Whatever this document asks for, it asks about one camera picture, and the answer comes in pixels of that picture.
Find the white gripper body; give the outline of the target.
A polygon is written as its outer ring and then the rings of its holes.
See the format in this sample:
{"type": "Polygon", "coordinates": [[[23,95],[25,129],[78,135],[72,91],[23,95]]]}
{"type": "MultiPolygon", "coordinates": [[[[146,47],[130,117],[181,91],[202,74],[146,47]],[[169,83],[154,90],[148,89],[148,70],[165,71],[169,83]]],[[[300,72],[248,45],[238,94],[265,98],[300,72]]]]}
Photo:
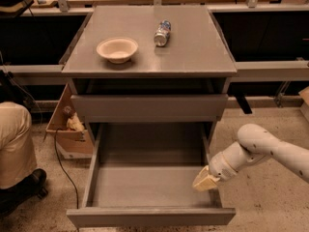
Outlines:
{"type": "Polygon", "coordinates": [[[228,181],[238,174],[239,164],[236,157],[219,152],[211,158],[210,173],[222,181],[228,181]]]}

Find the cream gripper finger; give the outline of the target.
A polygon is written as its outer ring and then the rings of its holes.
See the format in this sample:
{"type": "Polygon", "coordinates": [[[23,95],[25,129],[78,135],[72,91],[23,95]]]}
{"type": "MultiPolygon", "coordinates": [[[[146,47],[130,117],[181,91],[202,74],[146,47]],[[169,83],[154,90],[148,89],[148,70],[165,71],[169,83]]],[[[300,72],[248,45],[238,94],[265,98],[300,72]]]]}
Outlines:
{"type": "Polygon", "coordinates": [[[219,178],[214,177],[210,173],[209,167],[206,165],[196,176],[192,183],[192,187],[198,191],[206,191],[210,189],[216,189],[219,178]]]}

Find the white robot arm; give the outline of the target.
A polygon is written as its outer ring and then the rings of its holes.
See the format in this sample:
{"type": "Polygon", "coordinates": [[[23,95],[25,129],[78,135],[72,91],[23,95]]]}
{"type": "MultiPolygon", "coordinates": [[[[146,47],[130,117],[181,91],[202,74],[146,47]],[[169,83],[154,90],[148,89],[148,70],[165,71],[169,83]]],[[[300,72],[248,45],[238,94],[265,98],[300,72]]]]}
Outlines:
{"type": "Polygon", "coordinates": [[[280,140],[256,125],[243,125],[238,140],[213,156],[196,176],[192,187],[198,191],[216,189],[220,182],[235,177],[247,165],[273,158],[302,180],[309,182],[309,151],[280,140]]]}

